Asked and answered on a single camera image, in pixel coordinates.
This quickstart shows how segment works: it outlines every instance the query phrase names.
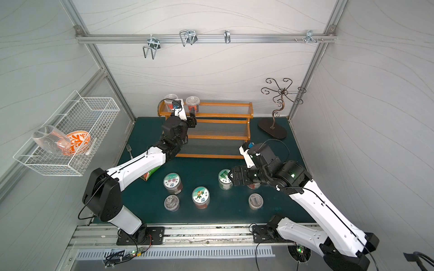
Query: green snack bag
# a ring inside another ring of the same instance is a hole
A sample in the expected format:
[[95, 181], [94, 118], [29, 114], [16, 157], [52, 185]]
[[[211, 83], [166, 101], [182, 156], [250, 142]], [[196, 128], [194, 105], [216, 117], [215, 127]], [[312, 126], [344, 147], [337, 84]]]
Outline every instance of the green snack bag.
[[143, 176], [140, 176], [140, 178], [144, 179], [145, 181], [147, 181], [149, 179], [149, 177], [151, 177], [151, 175], [157, 171], [157, 169], [159, 169], [161, 166], [157, 166], [154, 167], [153, 169], [151, 169], [150, 171], [148, 171], [147, 173], [143, 174]]

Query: jar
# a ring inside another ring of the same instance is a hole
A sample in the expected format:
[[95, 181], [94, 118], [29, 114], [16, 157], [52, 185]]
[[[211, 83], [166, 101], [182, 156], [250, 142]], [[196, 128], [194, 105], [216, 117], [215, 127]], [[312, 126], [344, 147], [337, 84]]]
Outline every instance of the jar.
[[261, 187], [261, 184], [260, 183], [252, 183], [252, 184], [249, 184], [248, 187], [252, 190], [256, 190], [256, 189]]
[[249, 206], [252, 210], [260, 209], [264, 205], [264, 199], [260, 194], [252, 194], [249, 196]]
[[164, 177], [163, 184], [170, 194], [177, 195], [182, 190], [181, 177], [176, 173], [167, 174], [166, 177]]
[[218, 173], [218, 185], [223, 190], [229, 190], [233, 186], [232, 181], [227, 176], [229, 174], [229, 172], [230, 172], [229, 169], [224, 169]]
[[[168, 95], [166, 95], [166, 97], [164, 97], [164, 99], [176, 100], [176, 99], [178, 99], [178, 96], [176, 94], [168, 94]], [[166, 104], [166, 109], [173, 110], [173, 104], [172, 104], [173, 101], [172, 100], [164, 100], [164, 103]]]
[[188, 106], [188, 112], [194, 109], [195, 113], [197, 113], [199, 111], [200, 103], [201, 101], [196, 96], [190, 96], [187, 99], [185, 99], [185, 104]]
[[203, 186], [196, 187], [191, 197], [198, 209], [205, 209], [210, 204], [210, 192]]
[[164, 207], [172, 212], [179, 209], [179, 198], [175, 195], [170, 195], [164, 200]]

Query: white wire basket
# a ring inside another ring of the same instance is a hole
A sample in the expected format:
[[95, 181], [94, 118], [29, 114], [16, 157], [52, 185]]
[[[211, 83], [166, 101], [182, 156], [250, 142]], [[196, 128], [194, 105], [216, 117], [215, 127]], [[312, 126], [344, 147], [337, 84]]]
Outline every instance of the white wire basket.
[[51, 154], [30, 138], [13, 157], [44, 176], [83, 176], [119, 111], [113, 98], [82, 97], [74, 91], [41, 127], [53, 125], [64, 134], [86, 131], [88, 144], [67, 156]]

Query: green mat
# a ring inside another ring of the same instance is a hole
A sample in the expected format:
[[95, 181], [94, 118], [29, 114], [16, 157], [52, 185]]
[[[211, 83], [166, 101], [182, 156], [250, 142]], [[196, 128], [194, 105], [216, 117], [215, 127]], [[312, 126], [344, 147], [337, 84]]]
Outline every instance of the green mat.
[[[251, 141], [254, 143], [261, 143], [270, 138], [267, 133], [258, 128], [259, 120], [260, 118], [250, 120]], [[158, 141], [162, 121], [163, 118], [137, 119], [128, 140], [134, 157]], [[288, 130], [288, 136], [283, 142], [290, 150], [289, 160], [296, 160], [304, 165], [287, 120], [278, 118], [277, 122]], [[268, 141], [267, 143], [276, 155], [285, 159], [287, 150], [281, 142]], [[128, 160], [130, 160], [129, 153], [124, 150], [119, 164]], [[281, 213], [295, 222], [315, 222], [300, 205], [271, 187], [251, 190], [247, 186], [234, 186], [230, 190], [222, 190], [218, 185], [217, 177], [220, 170], [244, 164], [244, 160], [237, 159], [176, 157], [162, 165], [147, 182], [137, 179], [130, 184], [122, 192], [122, 199], [124, 205], [146, 223], [263, 223], [276, 213]], [[175, 212], [164, 208], [164, 199], [169, 193], [163, 186], [163, 179], [172, 172], [180, 175], [184, 186], [182, 192], [178, 194], [180, 208]], [[197, 209], [191, 199], [194, 188], [198, 186], [204, 186], [210, 191], [210, 204], [203, 210]], [[256, 211], [250, 209], [247, 202], [252, 193], [258, 193], [264, 199], [263, 207]]]

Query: aluminum rail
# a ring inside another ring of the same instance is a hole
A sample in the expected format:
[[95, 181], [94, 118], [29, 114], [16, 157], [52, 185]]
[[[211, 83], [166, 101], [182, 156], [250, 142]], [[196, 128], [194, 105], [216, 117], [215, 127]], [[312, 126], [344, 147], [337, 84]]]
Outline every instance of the aluminum rail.
[[[140, 43], [146, 44], [151, 35], [83, 35], [77, 36], [79, 43]], [[195, 43], [225, 43], [224, 34], [197, 34]], [[160, 43], [182, 43], [179, 34], [152, 35]], [[304, 43], [306, 34], [231, 34], [230, 43]], [[337, 36], [313, 34], [316, 43], [335, 42]]]

